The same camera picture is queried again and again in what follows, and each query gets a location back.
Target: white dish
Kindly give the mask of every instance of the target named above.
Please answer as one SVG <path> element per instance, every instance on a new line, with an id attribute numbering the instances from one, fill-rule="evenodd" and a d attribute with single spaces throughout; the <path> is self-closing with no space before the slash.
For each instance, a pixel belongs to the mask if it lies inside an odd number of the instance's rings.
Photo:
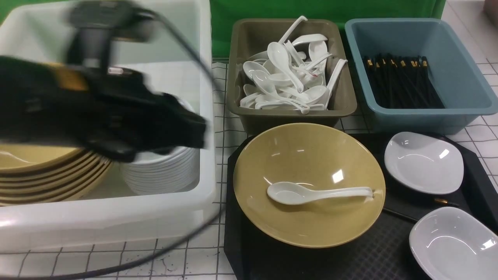
<path id="1" fill-rule="evenodd" d="M 462 154 L 455 146 L 412 132 L 391 138 L 384 162 L 396 180 L 423 193 L 452 193 L 460 188 L 464 177 Z"/>
<path id="2" fill-rule="evenodd" d="M 410 249 L 433 280 L 495 280 L 498 236 L 463 210 L 443 207 L 418 221 Z"/>

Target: blue plastic bin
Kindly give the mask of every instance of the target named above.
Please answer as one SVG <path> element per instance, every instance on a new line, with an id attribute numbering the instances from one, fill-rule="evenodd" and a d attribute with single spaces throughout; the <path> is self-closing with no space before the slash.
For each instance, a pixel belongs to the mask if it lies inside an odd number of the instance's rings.
<path id="1" fill-rule="evenodd" d="M 374 131 L 455 134 L 478 116 L 498 113 L 497 96 L 447 23 L 429 18 L 353 19 L 345 30 Z M 429 79 L 445 109 L 379 106 L 362 60 L 379 53 L 426 56 Z"/>

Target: spoon in bowl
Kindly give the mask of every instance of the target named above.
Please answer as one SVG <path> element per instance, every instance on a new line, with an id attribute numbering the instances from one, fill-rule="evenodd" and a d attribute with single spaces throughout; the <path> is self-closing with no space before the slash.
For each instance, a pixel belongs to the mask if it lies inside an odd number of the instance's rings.
<path id="1" fill-rule="evenodd" d="M 254 78 L 254 83 L 256 83 L 256 86 L 265 94 L 268 94 L 277 100 L 284 101 L 285 103 L 293 105 L 294 107 L 298 108 L 303 115 L 309 113 L 310 108 L 308 105 L 298 100 L 279 96 L 275 85 L 270 81 L 270 79 L 268 78 L 269 75 L 267 73 L 260 70 L 255 70 L 252 74 L 252 77 Z"/>
<path id="2" fill-rule="evenodd" d="M 282 73 L 289 76 L 290 81 L 294 84 L 297 92 L 302 93 L 304 90 L 303 83 L 299 78 L 290 70 L 289 53 L 285 47 L 277 42 L 272 42 L 268 45 L 268 57 L 271 62 L 278 68 Z"/>
<path id="3" fill-rule="evenodd" d="M 310 190 L 291 182 L 278 182 L 272 184 L 268 187 L 266 193 L 271 199 L 286 205 L 300 205 L 333 197 L 374 196 L 372 189 L 369 187 L 353 187 L 334 190 Z"/>

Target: yellow bowl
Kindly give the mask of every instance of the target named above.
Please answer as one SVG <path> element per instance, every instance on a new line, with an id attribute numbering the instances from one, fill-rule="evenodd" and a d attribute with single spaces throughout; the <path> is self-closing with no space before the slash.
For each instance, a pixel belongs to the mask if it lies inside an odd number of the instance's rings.
<path id="1" fill-rule="evenodd" d="M 280 181 L 313 190 L 367 186 L 374 196 L 283 205 L 266 194 Z M 256 136 L 237 160 L 234 191 L 260 230 L 306 248 L 333 247 L 359 237 L 377 220 L 385 200 L 384 176 L 374 156 L 346 133 L 315 124 L 283 125 Z"/>

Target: tiled countertop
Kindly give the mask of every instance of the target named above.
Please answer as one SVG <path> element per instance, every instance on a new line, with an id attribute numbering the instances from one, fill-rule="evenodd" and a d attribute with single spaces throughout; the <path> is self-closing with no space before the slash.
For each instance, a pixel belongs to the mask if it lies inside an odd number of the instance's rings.
<path id="1" fill-rule="evenodd" d="M 482 1 L 451 1 L 446 4 L 443 20 L 453 27 L 498 95 L 498 31 L 483 20 L 481 11 Z M 213 72 L 222 88 L 225 88 L 226 67 L 225 63 L 213 64 Z M 216 178 L 219 192 L 213 207 L 219 209 L 225 202 L 227 159 L 247 134 L 238 117 L 225 110 L 225 93 L 213 94 Z M 369 132 L 361 106 L 353 116 L 341 119 L 336 128 L 347 133 Z M 498 191 L 498 115 L 479 117 L 467 128 L 449 138 L 478 155 Z M 222 250 L 224 232 L 225 219 L 222 216 L 204 234 L 163 258 L 100 279 L 235 280 Z M 0 254 L 0 275 L 50 276 L 100 269 L 149 255 L 170 242 L 169 239 L 159 239 Z"/>

